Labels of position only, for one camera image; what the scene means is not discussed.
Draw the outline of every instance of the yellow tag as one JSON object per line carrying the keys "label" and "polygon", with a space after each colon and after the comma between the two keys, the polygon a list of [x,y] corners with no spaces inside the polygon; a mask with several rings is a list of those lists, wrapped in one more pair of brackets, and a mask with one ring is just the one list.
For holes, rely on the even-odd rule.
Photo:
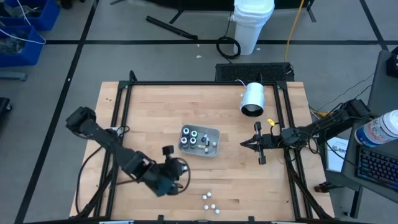
{"label": "yellow tag", "polygon": [[272,119],[268,118],[267,121],[268,121],[272,126],[275,126],[275,123],[274,123],[274,121],[273,121]]}

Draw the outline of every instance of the gray floor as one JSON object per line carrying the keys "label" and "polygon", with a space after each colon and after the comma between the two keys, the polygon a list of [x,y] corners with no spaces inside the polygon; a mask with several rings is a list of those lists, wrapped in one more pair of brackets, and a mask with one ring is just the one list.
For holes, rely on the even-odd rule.
{"label": "gray floor", "polygon": [[[78,1],[70,11],[62,10],[48,40],[79,40],[93,0]],[[385,40],[398,40],[396,0],[366,1]],[[183,39],[145,21],[147,15],[168,21],[176,11],[149,3],[127,1],[114,6],[99,1],[88,40],[178,40]],[[296,10],[278,10],[263,28],[260,39],[285,40]],[[377,40],[357,0],[317,0],[317,18],[312,23],[302,12],[294,40]],[[201,39],[217,39],[226,29],[227,12],[184,12],[175,26]],[[229,35],[233,37],[234,23]],[[0,80],[0,96],[12,100],[14,110],[2,123],[0,133],[0,217],[12,223],[21,204],[54,109],[70,69],[77,45],[46,45],[33,67],[1,68],[29,74],[26,82]],[[231,46],[224,46],[231,51]],[[239,62],[281,62],[284,45],[258,45],[259,50]],[[379,45],[291,45],[289,61],[296,80],[303,81],[308,102],[319,108],[373,73]],[[65,128],[65,118],[78,106],[94,108],[101,82],[126,79],[134,70],[139,80],[213,80],[215,65],[227,63],[214,45],[85,45],[71,82],[53,136],[42,174],[25,222],[67,218],[75,192],[76,177],[85,142]],[[339,98],[346,101],[363,90],[368,82]],[[361,98],[366,101],[369,92]],[[336,103],[325,107],[331,109]],[[349,210],[353,192],[338,189],[331,193],[336,216]],[[398,205],[365,190],[358,221],[394,223]]]}

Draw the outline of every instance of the white lid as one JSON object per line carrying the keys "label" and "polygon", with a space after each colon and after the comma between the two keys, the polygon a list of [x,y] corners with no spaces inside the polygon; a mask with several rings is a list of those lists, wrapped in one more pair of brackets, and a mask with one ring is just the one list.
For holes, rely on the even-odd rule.
{"label": "white lid", "polygon": [[393,110],[386,113],[383,117],[384,124],[389,131],[393,134],[398,135],[398,110]]}
{"label": "white lid", "polygon": [[275,8],[274,0],[235,0],[235,8],[244,14],[267,14]]}

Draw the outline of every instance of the metal tray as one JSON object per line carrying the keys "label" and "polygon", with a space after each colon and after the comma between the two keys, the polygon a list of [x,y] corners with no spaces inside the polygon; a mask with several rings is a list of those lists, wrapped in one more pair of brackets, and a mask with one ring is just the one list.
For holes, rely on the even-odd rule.
{"label": "metal tray", "polygon": [[[182,130],[184,128],[188,128],[190,130],[190,133],[192,131],[196,131],[198,133],[196,145],[206,144],[205,142],[202,142],[201,139],[205,134],[207,134],[210,139],[210,145],[207,146],[207,148],[209,149],[209,152],[205,153],[204,149],[199,149],[196,146],[194,149],[192,149],[190,146],[188,146],[188,148],[184,149],[181,145],[181,138],[183,137]],[[212,145],[213,142],[217,142],[216,147],[213,147],[213,145]],[[186,125],[182,126],[182,128],[181,128],[180,138],[178,139],[178,148],[182,152],[187,153],[187,154],[193,154],[193,155],[204,156],[204,157],[215,157],[215,156],[217,156],[218,150],[220,148],[220,131],[217,129],[214,129],[214,128],[206,128],[206,127],[202,127],[202,126],[186,124]]]}

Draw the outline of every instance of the black floor stripe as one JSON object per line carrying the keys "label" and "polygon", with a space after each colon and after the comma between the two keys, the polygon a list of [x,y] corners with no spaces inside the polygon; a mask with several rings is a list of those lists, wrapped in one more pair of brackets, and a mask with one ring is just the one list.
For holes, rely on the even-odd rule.
{"label": "black floor stripe", "polygon": [[44,165],[45,158],[47,157],[47,153],[50,148],[50,144],[51,144],[51,140],[53,138],[54,132],[55,132],[55,128],[57,127],[57,123],[58,123],[58,120],[61,115],[63,104],[64,104],[65,99],[68,94],[69,86],[72,82],[73,75],[75,74],[75,70],[78,65],[78,61],[79,61],[79,58],[81,55],[81,50],[83,49],[83,46],[84,46],[84,40],[87,38],[87,34],[90,29],[91,22],[93,21],[98,1],[99,0],[94,1],[93,6],[91,7],[91,11],[88,14],[85,28],[80,37],[80,41],[79,41],[78,47],[76,49],[75,56],[73,57],[72,63],[70,65],[70,68],[68,71],[68,75],[65,79],[65,83],[63,84],[60,98],[58,99],[57,106],[55,107],[55,111],[52,116],[52,120],[51,120],[49,129],[47,131],[47,134],[45,135],[45,139],[44,139],[42,148],[40,150],[39,157],[37,158],[36,165],[34,167],[32,176],[30,177],[29,184],[25,191],[24,198],[22,199],[22,203],[19,207],[18,214],[17,214],[17,217],[16,217],[14,223],[20,224],[20,223],[24,222],[26,213],[29,208],[30,201],[32,200],[32,197],[33,197],[36,185],[37,185],[37,181],[39,180],[40,173],[41,173],[43,165]]}
{"label": "black floor stripe", "polygon": [[[86,40],[85,45],[178,45],[178,44],[217,44],[220,40]],[[398,40],[384,41],[397,44]],[[47,44],[79,44],[79,40],[48,40]],[[222,40],[222,44],[232,44]],[[285,45],[287,40],[258,40],[257,44]],[[291,40],[290,45],[377,45],[378,40]]]}
{"label": "black floor stripe", "polygon": [[373,19],[373,16],[371,14],[371,11],[369,10],[368,5],[366,4],[365,0],[359,0],[359,1],[360,1],[361,5],[362,5],[363,11],[365,12],[366,17],[368,18],[369,23],[371,24],[372,30],[374,32],[374,35],[376,35],[376,38],[379,41],[379,44],[380,44],[381,48],[383,50],[387,50],[387,45],[384,42],[384,39],[383,39],[383,37],[382,37],[382,35],[380,33],[380,30],[377,27],[376,22]]}

